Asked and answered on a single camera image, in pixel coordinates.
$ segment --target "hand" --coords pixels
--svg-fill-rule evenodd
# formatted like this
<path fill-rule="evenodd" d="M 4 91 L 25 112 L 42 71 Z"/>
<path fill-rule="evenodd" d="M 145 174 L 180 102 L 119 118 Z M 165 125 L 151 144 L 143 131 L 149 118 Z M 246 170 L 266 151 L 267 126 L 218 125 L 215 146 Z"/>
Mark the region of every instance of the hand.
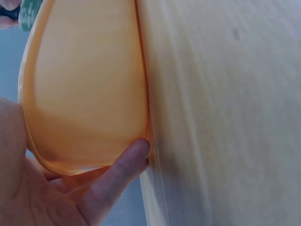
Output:
<path fill-rule="evenodd" d="M 150 145 L 136 140 L 111 167 L 64 178 L 25 157 L 26 148 L 22 110 L 0 98 L 0 225 L 99 226 L 147 168 Z"/>
<path fill-rule="evenodd" d="M 0 0 L 0 5 L 7 10 L 14 10 L 20 4 L 21 0 Z M 18 25 L 17 21 L 14 21 L 7 16 L 0 16 L 0 30 L 6 30 L 15 25 Z"/>

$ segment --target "finger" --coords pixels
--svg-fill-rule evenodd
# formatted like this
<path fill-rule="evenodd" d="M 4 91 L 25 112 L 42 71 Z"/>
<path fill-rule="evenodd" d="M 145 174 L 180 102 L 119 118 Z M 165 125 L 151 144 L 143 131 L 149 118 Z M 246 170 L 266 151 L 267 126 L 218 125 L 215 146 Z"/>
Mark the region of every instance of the finger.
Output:
<path fill-rule="evenodd" d="M 93 183 L 97 178 L 104 174 L 109 167 L 95 169 L 75 176 L 65 177 L 51 181 L 51 183 L 62 193 L 70 194 L 75 190 L 83 188 Z"/>
<path fill-rule="evenodd" d="M 77 206 L 88 225 L 97 226 L 102 222 L 122 191 L 144 166 L 149 151 L 147 140 L 136 140 L 83 194 Z"/>
<path fill-rule="evenodd" d="M 18 22 L 7 16 L 0 16 L 0 30 L 7 30 L 17 25 Z"/>
<path fill-rule="evenodd" d="M 55 180 L 55 179 L 63 177 L 62 175 L 50 172 L 47 169 L 45 169 L 44 167 L 42 167 L 35 158 L 26 157 L 26 159 L 32 165 L 32 167 L 34 167 L 38 172 L 40 172 L 41 174 L 43 174 L 44 177 L 46 178 L 46 180 L 48 180 L 48 181 Z"/>
<path fill-rule="evenodd" d="M 149 162 L 148 162 L 148 160 L 146 160 L 144 162 L 143 166 L 141 167 L 141 169 L 139 170 L 139 172 L 135 175 L 133 180 L 137 179 L 137 177 L 139 177 L 140 174 L 142 174 L 147 169 L 148 165 L 149 165 Z M 69 194 L 68 197 L 73 202 L 77 203 L 81 199 L 82 195 L 88 190 L 89 187 L 90 187 L 90 185 L 80 188 L 80 189 L 72 192 L 71 194 Z"/>
<path fill-rule="evenodd" d="M 21 0 L 0 0 L 2 5 L 7 10 L 14 10 L 21 4 Z"/>

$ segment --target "wooden surface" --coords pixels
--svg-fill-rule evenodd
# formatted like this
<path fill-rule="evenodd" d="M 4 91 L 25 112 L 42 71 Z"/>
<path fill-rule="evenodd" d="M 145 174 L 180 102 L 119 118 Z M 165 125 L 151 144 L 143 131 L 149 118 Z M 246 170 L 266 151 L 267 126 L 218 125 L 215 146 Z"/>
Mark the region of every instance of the wooden surface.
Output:
<path fill-rule="evenodd" d="M 301 225 L 301 1 L 137 0 L 149 226 Z"/>

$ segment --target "container lid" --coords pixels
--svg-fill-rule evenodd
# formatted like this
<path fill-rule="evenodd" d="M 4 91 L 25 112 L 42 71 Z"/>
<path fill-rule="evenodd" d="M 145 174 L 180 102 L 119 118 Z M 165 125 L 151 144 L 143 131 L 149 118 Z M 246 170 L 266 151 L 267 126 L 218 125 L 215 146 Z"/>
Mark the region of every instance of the container lid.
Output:
<path fill-rule="evenodd" d="M 144 137 L 147 93 L 133 0 L 45 0 L 19 74 L 28 146 L 72 175 Z"/>

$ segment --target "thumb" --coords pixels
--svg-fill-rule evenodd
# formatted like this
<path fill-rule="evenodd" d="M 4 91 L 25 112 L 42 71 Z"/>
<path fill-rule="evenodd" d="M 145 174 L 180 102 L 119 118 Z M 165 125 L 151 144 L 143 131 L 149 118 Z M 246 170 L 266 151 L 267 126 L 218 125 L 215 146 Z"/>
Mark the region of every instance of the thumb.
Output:
<path fill-rule="evenodd" d="M 2 5 L 7 10 L 14 10 L 21 4 L 21 0 L 0 0 Z"/>
<path fill-rule="evenodd" d="M 7 16 L 0 16 L 0 30 L 9 29 L 15 25 L 17 25 L 17 21 L 13 21 L 11 18 Z"/>

